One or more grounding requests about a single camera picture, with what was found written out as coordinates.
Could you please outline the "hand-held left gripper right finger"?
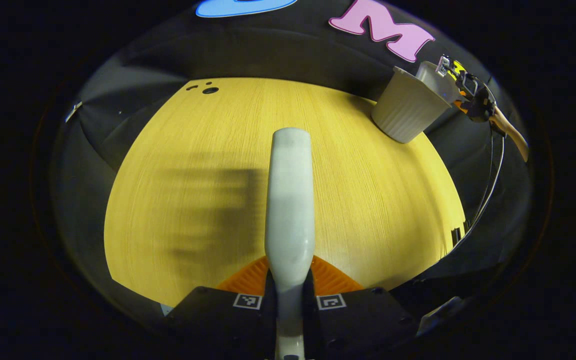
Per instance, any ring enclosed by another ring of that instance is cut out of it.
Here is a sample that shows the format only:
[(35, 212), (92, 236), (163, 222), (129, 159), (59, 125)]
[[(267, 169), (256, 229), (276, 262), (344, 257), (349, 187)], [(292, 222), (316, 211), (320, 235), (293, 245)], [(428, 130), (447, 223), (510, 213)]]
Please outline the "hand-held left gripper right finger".
[(311, 260), (302, 296), (309, 360), (377, 360), (415, 337), (416, 318), (383, 287), (363, 287), (333, 264)]

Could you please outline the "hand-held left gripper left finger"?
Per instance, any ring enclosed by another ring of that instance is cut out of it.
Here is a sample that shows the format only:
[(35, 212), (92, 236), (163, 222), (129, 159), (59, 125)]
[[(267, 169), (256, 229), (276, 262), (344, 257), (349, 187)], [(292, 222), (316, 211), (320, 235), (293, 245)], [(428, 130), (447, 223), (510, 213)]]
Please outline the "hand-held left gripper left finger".
[(277, 296), (268, 258), (250, 262), (215, 287), (199, 285), (166, 314), (184, 360), (271, 360)]

